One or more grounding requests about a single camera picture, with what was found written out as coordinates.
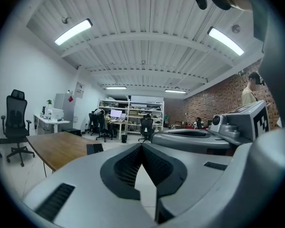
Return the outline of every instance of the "shelving unit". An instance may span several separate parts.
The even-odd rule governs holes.
[[[126,108],[122,108],[122,107],[117,107],[117,106],[100,106],[100,104],[105,105],[105,104],[110,104],[110,103],[118,103],[118,104],[125,104]],[[148,108],[152,109],[152,108],[158,108],[160,107],[160,111],[158,110],[148,110]],[[137,133],[140,134],[139,129],[137,129],[137,131],[129,131],[129,126],[131,126],[133,129],[134,127],[140,127],[140,123],[129,123],[131,122],[131,118],[132,119],[139,119],[139,118],[143,118],[143,115],[134,115],[134,114],[129,114],[130,111],[137,111],[137,113],[139,111],[147,111],[151,113],[151,118],[153,119],[153,121],[160,121],[161,123],[154,123],[154,125],[156,125],[157,128],[159,128],[160,130],[163,130],[163,117],[164,117],[164,102],[163,103],[141,103],[141,102],[134,102],[134,101],[116,101],[116,100],[99,100],[98,103],[98,108],[100,109],[113,109],[113,110],[125,110],[126,112],[126,133]],[[156,118],[153,117],[153,114],[159,115],[160,117]]]

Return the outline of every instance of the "computer monitor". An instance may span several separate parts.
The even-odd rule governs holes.
[[[111,110],[111,117],[120,117],[120,115],[122,114],[122,111],[117,111],[117,110]]]

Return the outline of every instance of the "white floor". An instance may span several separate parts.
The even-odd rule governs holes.
[[[98,135],[95,133],[93,136],[90,134],[84,134],[84,138],[93,139]],[[141,136],[139,134],[128,134],[127,143],[121,143],[118,138],[106,139],[106,143],[103,138],[100,141],[103,145],[104,151],[112,148],[116,148],[121,145],[127,145],[131,143],[138,143],[138,139]],[[21,143],[20,146],[27,146],[29,151],[33,151],[29,143]],[[9,187],[9,189],[17,195],[20,199],[29,192],[31,188],[44,180],[45,173],[43,167],[43,161],[35,154],[33,158],[32,154],[22,154],[24,167],[20,166],[19,155],[10,157],[10,163],[7,163],[6,156],[10,153],[11,147],[17,147],[16,144],[0,144],[0,152],[2,159],[0,158],[0,176],[2,181]],[[52,170],[45,165],[47,176],[52,174]],[[151,215],[155,216],[155,202],[156,202],[156,187],[152,183],[149,175],[141,166],[136,177],[135,188],[141,192],[141,202],[145,210]]]

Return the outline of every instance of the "fluorescent ceiling light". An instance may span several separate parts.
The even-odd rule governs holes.
[[[89,19],[86,19],[86,20],[82,21],[81,23],[75,25],[71,29],[69,29],[66,33],[64,33],[57,40],[55,40],[55,43],[60,46],[62,43],[64,43],[68,39],[72,38],[73,36],[77,35],[78,33],[82,32],[88,28],[91,28],[92,25],[93,25],[92,22]]]
[[[166,89],[165,92],[170,92],[170,93],[181,93],[181,94],[185,94],[185,91],[179,91],[179,90],[170,90],[170,89]]]
[[[106,87],[106,89],[126,89],[127,87]]]
[[[217,39],[221,43],[225,44],[230,49],[234,50],[235,53],[237,53],[239,56],[244,53],[244,51],[230,38],[225,36],[222,32],[219,32],[217,29],[210,27],[208,31],[208,35],[213,37],[214,39]]]

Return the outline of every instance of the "brick wall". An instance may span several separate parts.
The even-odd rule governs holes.
[[[200,117],[205,124],[212,120],[214,114],[227,113],[242,105],[242,91],[248,84],[248,76],[258,71],[260,60],[244,69],[244,74],[233,75],[224,81],[210,87],[185,100],[165,98],[165,114],[169,116],[169,125],[176,121],[194,122]],[[271,93],[267,86],[261,86],[259,91],[254,92],[258,100],[266,100],[271,103],[268,107],[270,128],[277,127],[276,122],[279,113]]]

